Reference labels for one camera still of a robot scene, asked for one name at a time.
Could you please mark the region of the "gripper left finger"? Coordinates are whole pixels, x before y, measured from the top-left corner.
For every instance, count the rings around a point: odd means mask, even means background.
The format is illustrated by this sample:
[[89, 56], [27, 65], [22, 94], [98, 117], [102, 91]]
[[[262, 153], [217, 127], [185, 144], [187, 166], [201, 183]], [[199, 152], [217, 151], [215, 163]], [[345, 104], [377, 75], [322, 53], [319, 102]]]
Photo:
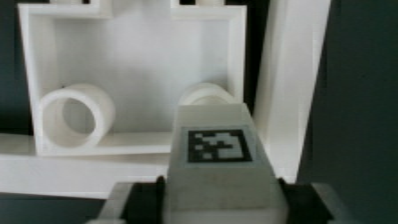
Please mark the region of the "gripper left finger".
[[132, 187], [134, 184], [127, 182], [121, 182], [114, 185], [100, 215], [88, 221], [88, 224], [127, 224], [123, 212], [127, 208]]

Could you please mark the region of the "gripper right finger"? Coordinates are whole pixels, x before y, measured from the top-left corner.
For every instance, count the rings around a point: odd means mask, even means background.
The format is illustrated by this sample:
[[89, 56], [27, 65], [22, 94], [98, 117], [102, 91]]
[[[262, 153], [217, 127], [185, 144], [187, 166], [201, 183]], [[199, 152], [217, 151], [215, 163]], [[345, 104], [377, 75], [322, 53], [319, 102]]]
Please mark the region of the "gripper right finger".
[[333, 186], [326, 183], [313, 183], [313, 188], [333, 215], [327, 224], [363, 224], [354, 218]]

